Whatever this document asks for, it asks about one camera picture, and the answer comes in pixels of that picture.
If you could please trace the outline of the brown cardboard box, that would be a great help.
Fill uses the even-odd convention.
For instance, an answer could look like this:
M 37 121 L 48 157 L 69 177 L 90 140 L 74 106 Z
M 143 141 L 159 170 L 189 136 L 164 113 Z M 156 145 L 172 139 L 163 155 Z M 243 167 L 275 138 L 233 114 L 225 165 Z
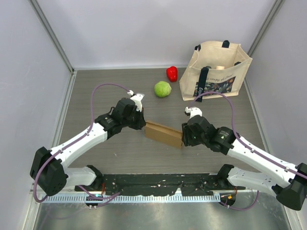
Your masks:
M 180 149 L 182 147 L 182 132 L 162 124 L 147 121 L 145 136 L 151 140 Z

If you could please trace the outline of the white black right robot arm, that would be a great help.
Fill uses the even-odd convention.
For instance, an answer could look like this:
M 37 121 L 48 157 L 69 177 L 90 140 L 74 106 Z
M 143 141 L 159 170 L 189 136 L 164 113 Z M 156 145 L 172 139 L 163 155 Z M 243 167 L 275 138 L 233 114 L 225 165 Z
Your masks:
M 300 211 L 307 198 L 307 165 L 295 165 L 261 150 L 227 127 L 215 128 L 201 115 L 187 114 L 182 124 L 185 146 L 204 145 L 213 152 L 236 158 L 257 172 L 244 171 L 225 164 L 218 172 L 217 185 L 222 189 L 242 186 L 267 193 L 282 205 Z

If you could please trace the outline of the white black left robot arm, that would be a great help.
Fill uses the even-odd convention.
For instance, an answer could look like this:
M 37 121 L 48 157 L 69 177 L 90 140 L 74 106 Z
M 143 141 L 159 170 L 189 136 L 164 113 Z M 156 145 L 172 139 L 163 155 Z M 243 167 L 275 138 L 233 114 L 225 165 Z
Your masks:
M 54 196 L 65 187 L 84 187 L 89 191 L 102 188 L 103 175 L 92 165 L 71 168 L 70 165 L 94 146 L 103 143 L 129 127 L 141 130 L 146 122 L 142 99 L 138 93 L 122 98 L 111 112 L 100 115 L 80 134 L 65 143 L 46 149 L 41 147 L 35 153 L 30 176 L 47 196 Z

